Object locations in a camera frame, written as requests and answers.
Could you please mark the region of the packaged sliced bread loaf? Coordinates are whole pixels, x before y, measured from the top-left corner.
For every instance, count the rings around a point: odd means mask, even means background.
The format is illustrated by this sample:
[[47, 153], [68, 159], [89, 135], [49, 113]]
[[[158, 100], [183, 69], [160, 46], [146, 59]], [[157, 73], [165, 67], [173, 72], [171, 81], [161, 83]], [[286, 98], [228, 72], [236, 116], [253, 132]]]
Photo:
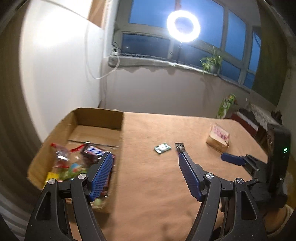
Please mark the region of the packaged sliced bread loaf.
[[211, 126], [206, 143], [219, 152], [226, 152], [229, 147], [230, 134], [221, 126], [214, 124]]

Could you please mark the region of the small dark candy wrapper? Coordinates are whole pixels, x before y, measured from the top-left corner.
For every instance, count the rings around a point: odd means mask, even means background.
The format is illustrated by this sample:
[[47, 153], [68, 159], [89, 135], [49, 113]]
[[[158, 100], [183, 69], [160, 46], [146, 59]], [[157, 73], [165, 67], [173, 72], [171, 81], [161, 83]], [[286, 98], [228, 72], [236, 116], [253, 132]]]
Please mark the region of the small dark candy wrapper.
[[175, 148], [178, 154], [186, 151], [184, 143], [175, 143]]

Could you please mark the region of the dark chocolate bar wrapper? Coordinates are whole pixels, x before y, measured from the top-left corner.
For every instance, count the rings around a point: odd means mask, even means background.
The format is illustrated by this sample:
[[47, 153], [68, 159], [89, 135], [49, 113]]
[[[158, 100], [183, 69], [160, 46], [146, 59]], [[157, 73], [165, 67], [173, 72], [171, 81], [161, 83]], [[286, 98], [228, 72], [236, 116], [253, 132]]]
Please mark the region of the dark chocolate bar wrapper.
[[82, 155], [88, 164], [86, 195], [93, 202], [95, 199], [107, 195], [115, 156], [111, 152], [103, 151], [91, 144], [83, 148]]

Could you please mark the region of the green mint candy packet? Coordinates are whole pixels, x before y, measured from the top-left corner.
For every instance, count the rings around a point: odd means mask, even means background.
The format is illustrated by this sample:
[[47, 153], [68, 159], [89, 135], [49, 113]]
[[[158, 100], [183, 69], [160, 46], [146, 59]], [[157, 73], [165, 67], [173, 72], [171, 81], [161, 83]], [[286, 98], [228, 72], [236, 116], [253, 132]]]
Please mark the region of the green mint candy packet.
[[158, 153], [158, 154], [163, 154], [164, 152], [167, 152], [169, 150], [171, 150], [171, 146], [167, 143], [162, 143], [158, 146], [154, 147], [154, 150]]

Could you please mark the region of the gold foil candy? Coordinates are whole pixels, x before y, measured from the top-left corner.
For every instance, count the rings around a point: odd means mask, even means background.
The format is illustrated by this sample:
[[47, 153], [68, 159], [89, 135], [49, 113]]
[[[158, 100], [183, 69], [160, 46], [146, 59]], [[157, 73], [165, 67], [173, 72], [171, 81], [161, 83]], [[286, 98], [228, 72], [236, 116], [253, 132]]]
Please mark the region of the gold foil candy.
[[45, 180], [45, 185], [48, 183], [49, 180], [51, 179], [56, 179], [57, 181], [59, 180], [59, 174], [54, 173], [54, 172], [49, 172], [47, 174], [46, 180]]

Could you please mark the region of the white lace cloth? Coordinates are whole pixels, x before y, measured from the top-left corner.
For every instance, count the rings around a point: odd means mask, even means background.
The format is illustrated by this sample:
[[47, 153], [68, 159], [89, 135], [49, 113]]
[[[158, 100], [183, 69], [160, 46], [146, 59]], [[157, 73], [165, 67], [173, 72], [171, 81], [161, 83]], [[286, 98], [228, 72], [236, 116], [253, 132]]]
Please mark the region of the white lace cloth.
[[268, 124], [273, 124], [273, 125], [280, 125], [272, 116], [271, 113], [268, 112], [265, 109], [260, 108], [259, 106], [249, 102], [246, 109], [248, 111], [251, 111], [254, 116], [256, 121], [267, 131], [268, 129]]

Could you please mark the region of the green gift bag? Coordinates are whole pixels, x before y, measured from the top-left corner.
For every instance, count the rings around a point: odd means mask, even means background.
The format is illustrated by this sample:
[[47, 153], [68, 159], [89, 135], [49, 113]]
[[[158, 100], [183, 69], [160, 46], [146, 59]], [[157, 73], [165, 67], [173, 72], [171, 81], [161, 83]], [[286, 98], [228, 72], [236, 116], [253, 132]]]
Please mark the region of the green gift bag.
[[224, 98], [219, 106], [216, 118], [224, 119], [229, 111], [229, 108], [234, 104], [236, 104], [235, 94], [230, 94], [228, 97]]

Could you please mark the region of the tan table blanket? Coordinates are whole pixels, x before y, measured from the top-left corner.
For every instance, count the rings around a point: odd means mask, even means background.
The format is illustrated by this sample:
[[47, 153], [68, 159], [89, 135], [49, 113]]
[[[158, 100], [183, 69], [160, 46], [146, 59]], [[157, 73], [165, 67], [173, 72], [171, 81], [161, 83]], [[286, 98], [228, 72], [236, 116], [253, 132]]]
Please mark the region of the tan table blanket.
[[215, 119], [104, 109], [75, 111], [84, 141], [105, 143], [122, 134], [111, 221], [113, 240], [209, 240], [219, 206], [219, 179], [231, 181], [244, 203], [243, 168], [221, 161], [206, 144]]

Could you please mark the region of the brown cardboard box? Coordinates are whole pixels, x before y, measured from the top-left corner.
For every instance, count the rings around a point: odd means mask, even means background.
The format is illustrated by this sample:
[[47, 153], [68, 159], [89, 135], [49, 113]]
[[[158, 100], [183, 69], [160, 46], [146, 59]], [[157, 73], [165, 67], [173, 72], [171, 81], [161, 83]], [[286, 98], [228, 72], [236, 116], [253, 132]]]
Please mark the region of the brown cardboard box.
[[101, 196], [93, 202], [93, 210], [111, 213], [116, 196], [117, 171], [120, 164], [122, 147], [122, 124], [124, 114], [117, 110], [101, 108], [78, 108], [65, 116], [44, 140], [41, 148], [32, 160], [27, 176], [38, 189], [45, 185], [48, 173], [55, 164], [54, 145], [60, 145], [72, 151], [70, 161], [78, 164], [90, 164], [83, 157], [83, 147], [90, 152], [108, 151], [113, 155], [113, 167]]

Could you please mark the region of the potted green plant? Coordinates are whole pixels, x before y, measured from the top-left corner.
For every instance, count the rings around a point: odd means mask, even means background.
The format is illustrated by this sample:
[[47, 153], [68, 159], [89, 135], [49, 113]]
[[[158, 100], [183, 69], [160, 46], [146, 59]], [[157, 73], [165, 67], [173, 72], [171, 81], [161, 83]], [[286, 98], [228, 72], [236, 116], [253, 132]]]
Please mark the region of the potted green plant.
[[222, 58], [217, 53], [216, 48], [214, 46], [211, 52], [211, 56], [203, 57], [200, 59], [200, 63], [202, 65], [203, 71], [217, 75], [222, 66]]

